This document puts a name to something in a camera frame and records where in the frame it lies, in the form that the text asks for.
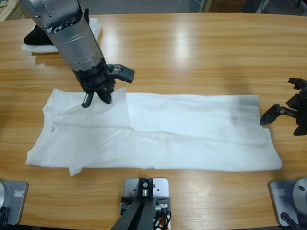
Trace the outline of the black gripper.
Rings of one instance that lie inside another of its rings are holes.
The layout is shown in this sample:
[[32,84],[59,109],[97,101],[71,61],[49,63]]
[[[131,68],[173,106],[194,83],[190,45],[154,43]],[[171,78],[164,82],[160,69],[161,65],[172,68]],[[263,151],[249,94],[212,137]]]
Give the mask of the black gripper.
[[278,116],[287,115],[296,119],[298,127],[294,131],[294,136],[303,136],[307,134],[307,88],[299,91],[290,98],[286,105],[288,108],[280,107],[278,103],[269,108],[261,117],[260,125],[266,125],[274,122]]
[[97,66],[86,71],[73,71],[76,79],[86,92],[82,103],[83,108],[91,105],[94,93],[105,103],[111,104],[111,93],[114,91],[115,80],[109,77],[108,66],[99,63]]

